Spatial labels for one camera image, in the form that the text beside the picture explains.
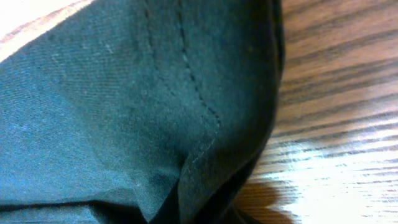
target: wooden table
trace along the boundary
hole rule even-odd
[[[91,1],[14,10],[0,61]],[[398,0],[283,7],[279,117],[237,203],[270,224],[398,223]]]

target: stitching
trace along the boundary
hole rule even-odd
[[[156,57],[156,52],[155,52],[155,48],[154,48],[154,40],[152,37],[152,24],[150,22],[150,16],[149,16],[149,0],[145,0],[145,18],[147,21],[147,31],[148,31],[148,44],[149,44],[149,50],[151,52],[151,56],[152,59],[154,61],[154,68],[156,70],[156,73],[158,74],[158,78],[159,80],[161,80],[164,85],[166,86],[166,89],[173,95],[175,96],[175,93],[171,90],[171,88],[169,87],[169,85],[167,84],[166,80],[164,79],[164,77],[162,77],[161,72],[160,72],[160,68],[157,64],[157,57]]]
[[[218,116],[217,112],[215,110],[213,110],[212,108],[210,108],[206,104],[205,100],[203,99],[203,97],[202,97],[202,95],[200,93],[198,84],[196,82],[196,78],[195,78],[195,76],[194,76],[194,74],[192,72],[190,63],[188,61],[188,57],[187,57],[187,39],[185,38],[185,31],[184,31],[184,28],[183,28],[183,20],[182,20],[182,0],[178,0],[177,15],[178,15],[178,23],[180,25],[180,27],[179,27],[180,28],[180,37],[181,37],[181,40],[182,40],[182,43],[183,43],[183,47],[182,47],[181,51],[182,51],[182,58],[183,58],[183,60],[185,62],[185,69],[187,70],[187,72],[188,72],[188,74],[189,74],[189,76],[191,78],[191,81],[193,82],[193,84],[195,84],[195,91],[198,94],[198,97],[199,97],[199,100],[201,102],[201,105],[204,106],[205,108],[207,108],[207,110],[216,118],[217,127],[221,127],[220,117]]]

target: bag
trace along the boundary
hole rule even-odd
[[[97,0],[0,64],[0,222],[255,223],[279,1]]]

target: wood grain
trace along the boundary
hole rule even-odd
[[[284,0],[277,124],[237,199],[264,223],[398,223],[398,1]]]

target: cloth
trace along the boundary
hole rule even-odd
[[[279,1],[97,0],[0,64],[0,223],[221,223],[272,131]]]

